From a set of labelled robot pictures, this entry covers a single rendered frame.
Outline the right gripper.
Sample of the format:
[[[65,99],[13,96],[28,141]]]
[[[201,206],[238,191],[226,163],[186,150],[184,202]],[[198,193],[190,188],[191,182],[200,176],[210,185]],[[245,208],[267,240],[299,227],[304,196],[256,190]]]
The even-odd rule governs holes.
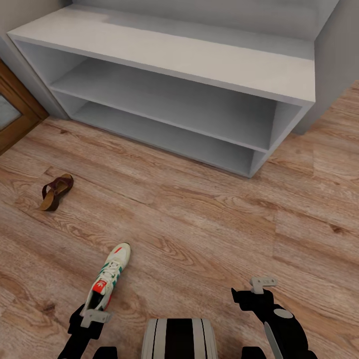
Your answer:
[[[254,294],[251,291],[236,291],[231,288],[235,303],[239,303],[242,311],[253,311],[257,316],[257,306],[262,301],[268,301],[274,304],[273,293],[269,290],[263,290],[264,294]]]

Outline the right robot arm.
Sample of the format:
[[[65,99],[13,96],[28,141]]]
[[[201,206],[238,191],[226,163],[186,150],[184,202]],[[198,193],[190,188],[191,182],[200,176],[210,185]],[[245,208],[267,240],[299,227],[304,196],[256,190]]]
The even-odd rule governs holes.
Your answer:
[[[275,277],[252,277],[251,291],[231,288],[235,303],[242,311],[253,311],[264,324],[265,333],[276,359],[318,359],[308,350],[305,332],[295,316],[274,304],[273,293],[262,287],[277,286]]]

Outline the sandal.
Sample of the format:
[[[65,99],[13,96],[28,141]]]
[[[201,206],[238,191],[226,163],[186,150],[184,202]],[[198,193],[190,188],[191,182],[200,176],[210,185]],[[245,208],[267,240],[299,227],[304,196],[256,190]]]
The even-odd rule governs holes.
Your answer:
[[[73,177],[70,174],[63,174],[53,182],[46,184],[42,189],[43,202],[40,205],[40,210],[45,212],[55,211],[59,206],[59,197],[71,190],[73,182]],[[49,191],[46,191],[47,186],[50,187]]]

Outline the robot trunk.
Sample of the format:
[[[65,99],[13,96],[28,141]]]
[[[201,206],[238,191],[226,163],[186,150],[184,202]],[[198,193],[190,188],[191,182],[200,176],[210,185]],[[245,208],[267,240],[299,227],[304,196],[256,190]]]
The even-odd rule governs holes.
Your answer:
[[[209,319],[150,319],[141,359],[218,359]]]

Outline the gym shoe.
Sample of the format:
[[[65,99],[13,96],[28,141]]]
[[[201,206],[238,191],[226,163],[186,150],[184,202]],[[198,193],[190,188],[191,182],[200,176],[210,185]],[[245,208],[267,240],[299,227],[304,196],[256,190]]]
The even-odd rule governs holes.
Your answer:
[[[84,317],[89,309],[105,311],[111,300],[112,291],[120,273],[127,266],[130,256],[131,246],[128,243],[123,242],[112,250],[92,285],[81,316]]]

